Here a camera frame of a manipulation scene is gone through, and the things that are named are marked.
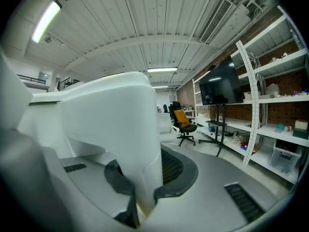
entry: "gray floor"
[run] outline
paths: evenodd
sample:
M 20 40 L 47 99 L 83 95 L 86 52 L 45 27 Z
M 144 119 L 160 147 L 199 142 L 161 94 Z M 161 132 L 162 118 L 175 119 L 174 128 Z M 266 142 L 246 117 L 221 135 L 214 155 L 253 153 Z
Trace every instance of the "gray floor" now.
M 198 141 L 198 139 L 210 139 L 206 135 L 203 135 L 199 132 L 193 132 L 190 135 L 194 136 L 194 140 L 196 142 Z M 170 144 L 178 145 L 179 142 L 180 139 Z M 210 155 L 216 155 L 219 149 L 218 146 L 209 143 L 196 143 L 196 146 L 193 146 L 193 143 L 187 140 L 182 143 L 182 147 L 187 148 L 188 150 L 195 150 Z M 245 166 L 242 163 L 243 156 L 228 147 L 224 147 L 221 150 L 219 157 L 229 161 L 257 181 L 259 181 L 262 185 L 269 189 L 278 199 L 284 197 L 293 186 L 292 183 L 274 174 L 268 169 L 258 165 L 255 162 L 250 161 L 249 164 Z

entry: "black grille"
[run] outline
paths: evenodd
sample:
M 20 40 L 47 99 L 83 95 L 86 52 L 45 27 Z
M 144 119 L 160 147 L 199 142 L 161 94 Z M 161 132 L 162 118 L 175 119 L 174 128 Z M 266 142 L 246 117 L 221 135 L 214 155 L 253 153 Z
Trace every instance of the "black grille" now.
M 225 186 L 225 189 L 248 222 L 252 222 L 264 214 L 264 211 L 241 187 L 241 185 L 231 184 Z
M 69 173 L 69 172 L 73 172 L 73 171 L 76 171 L 76 170 L 80 170 L 80 169 L 83 169 L 83 168 L 86 168 L 87 166 L 83 163 L 78 163 L 78 164 L 75 164 L 75 165 L 71 165 L 71 166 L 66 166 L 66 167 L 63 167 L 64 170 Z
M 163 185 L 173 181 L 183 172 L 183 164 L 165 150 L 161 150 Z

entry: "railing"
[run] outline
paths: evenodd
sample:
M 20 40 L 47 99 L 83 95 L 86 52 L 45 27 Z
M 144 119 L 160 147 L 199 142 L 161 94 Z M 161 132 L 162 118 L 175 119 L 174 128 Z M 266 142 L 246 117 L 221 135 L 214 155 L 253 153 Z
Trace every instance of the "railing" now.
M 27 81 L 31 81 L 31 82 L 37 82 L 37 83 L 43 83 L 43 84 L 46 83 L 46 81 L 44 81 L 42 79 L 37 79 L 37 78 L 25 76 L 25 75 L 18 75 L 18 76 L 19 76 L 20 79 L 23 79 L 23 80 L 27 80 Z
M 58 91 L 68 87 L 68 86 L 71 86 L 73 84 L 76 84 L 76 83 L 79 83 L 80 81 L 76 80 L 76 79 L 73 79 L 71 77 L 63 80 L 62 82 L 58 82 Z

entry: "tv stand pole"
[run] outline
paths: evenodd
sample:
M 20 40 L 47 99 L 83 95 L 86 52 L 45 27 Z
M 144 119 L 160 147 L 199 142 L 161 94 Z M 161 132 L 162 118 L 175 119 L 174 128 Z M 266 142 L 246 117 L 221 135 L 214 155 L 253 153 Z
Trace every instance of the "tv stand pole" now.
M 225 113 L 226 113 L 226 105 L 223 104 L 223 121 L 220 122 L 219 121 L 219 105 L 216 105 L 217 106 L 217 116 L 216 116 L 216 120 L 210 120 L 210 121 L 207 121 L 207 123 L 209 124 L 212 124 L 216 127 L 216 136 L 215 136 L 215 139 L 214 140 L 202 140 L 202 139 L 199 139 L 198 140 L 198 143 L 211 143 L 211 144 L 217 144 L 219 146 L 219 151 L 217 153 L 217 157 L 219 156 L 220 152 L 221 152 L 221 149 L 223 147 L 223 140 L 224 140 L 224 136 L 225 136 L 225 126 L 226 126 L 226 122 L 225 122 Z M 219 132 L 219 126 L 222 126 L 222 136 L 221 136 L 221 141 L 218 141 L 218 132 Z

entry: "black flat screen tv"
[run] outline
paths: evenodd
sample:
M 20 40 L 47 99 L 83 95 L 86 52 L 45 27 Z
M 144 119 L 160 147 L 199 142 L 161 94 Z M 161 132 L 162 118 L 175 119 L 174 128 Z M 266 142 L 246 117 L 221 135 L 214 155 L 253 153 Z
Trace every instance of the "black flat screen tv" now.
M 243 103 L 240 82 L 229 56 L 199 81 L 203 105 Z

